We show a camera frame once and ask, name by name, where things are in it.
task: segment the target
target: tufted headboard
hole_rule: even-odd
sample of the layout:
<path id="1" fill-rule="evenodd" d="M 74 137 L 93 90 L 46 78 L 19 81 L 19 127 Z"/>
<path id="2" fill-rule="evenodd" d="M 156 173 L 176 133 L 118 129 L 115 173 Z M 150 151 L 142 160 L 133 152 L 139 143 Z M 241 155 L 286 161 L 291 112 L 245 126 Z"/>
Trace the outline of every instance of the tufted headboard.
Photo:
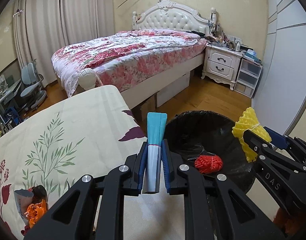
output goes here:
<path id="1" fill-rule="evenodd" d="M 133 12 L 133 28 L 142 29 L 170 29 L 177 31 L 208 32 L 208 19 L 199 16 L 197 10 L 186 5 L 169 0 L 161 2 L 141 14 L 135 21 L 136 12 Z"/>

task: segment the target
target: blue office chair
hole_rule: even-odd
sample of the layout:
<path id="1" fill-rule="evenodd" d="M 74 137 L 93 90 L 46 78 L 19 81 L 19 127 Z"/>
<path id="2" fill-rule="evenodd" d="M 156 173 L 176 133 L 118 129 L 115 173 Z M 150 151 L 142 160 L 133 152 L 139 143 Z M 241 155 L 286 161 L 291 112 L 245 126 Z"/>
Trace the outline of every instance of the blue office chair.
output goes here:
<path id="1" fill-rule="evenodd" d="M 44 77 L 39 73 L 36 73 L 33 63 L 29 63 L 21 70 L 22 81 L 25 85 L 28 85 L 21 93 L 21 97 L 32 96 L 32 100 L 27 104 L 28 108 L 36 109 L 43 103 L 47 96 L 47 92 L 42 90 L 42 80 Z"/>

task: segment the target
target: floral tablecloth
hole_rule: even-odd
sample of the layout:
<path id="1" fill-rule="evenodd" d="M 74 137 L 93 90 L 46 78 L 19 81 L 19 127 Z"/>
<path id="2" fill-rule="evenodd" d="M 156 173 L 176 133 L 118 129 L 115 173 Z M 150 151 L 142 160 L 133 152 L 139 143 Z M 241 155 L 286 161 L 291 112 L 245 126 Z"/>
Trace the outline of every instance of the floral tablecloth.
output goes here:
<path id="1" fill-rule="evenodd" d="M 114 86 L 59 102 L 0 138 L 0 215 L 23 239 L 14 191 L 43 185 L 52 206 L 84 174 L 106 175 L 146 141 Z M 184 239 L 183 196 L 125 197 L 124 239 Z"/>

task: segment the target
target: nightstand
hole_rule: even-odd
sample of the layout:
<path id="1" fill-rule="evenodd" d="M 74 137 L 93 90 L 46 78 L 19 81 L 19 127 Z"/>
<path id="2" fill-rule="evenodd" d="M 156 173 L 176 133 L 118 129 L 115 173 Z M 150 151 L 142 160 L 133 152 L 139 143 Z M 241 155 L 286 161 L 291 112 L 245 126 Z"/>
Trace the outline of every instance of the nightstand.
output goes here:
<path id="1" fill-rule="evenodd" d="M 233 91 L 242 56 L 241 52 L 208 44 L 201 78 L 208 76 L 217 83 L 228 84 Z"/>

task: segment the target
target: beige curtain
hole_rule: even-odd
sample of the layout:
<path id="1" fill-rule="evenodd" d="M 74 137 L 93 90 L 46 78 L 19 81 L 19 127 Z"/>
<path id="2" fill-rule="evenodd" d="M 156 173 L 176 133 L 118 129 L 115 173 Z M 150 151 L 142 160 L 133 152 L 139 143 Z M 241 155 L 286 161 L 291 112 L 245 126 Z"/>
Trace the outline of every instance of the beige curtain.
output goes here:
<path id="1" fill-rule="evenodd" d="M 61 21 L 69 44 L 96 39 L 96 0 L 61 0 Z"/>
<path id="2" fill-rule="evenodd" d="M 96 26 L 98 37 L 115 34 L 113 0 L 96 0 Z"/>
<path id="3" fill-rule="evenodd" d="M 14 13 L 18 9 L 23 10 L 23 12 L 13 18 L 13 31 L 19 65 L 23 68 L 33 60 L 26 33 L 26 0 L 16 0 Z"/>
<path id="4" fill-rule="evenodd" d="M 52 55 L 65 46 L 59 0 L 27 0 L 26 25 L 36 69 L 44 76 L 43 85 L 56 80 Z"/>

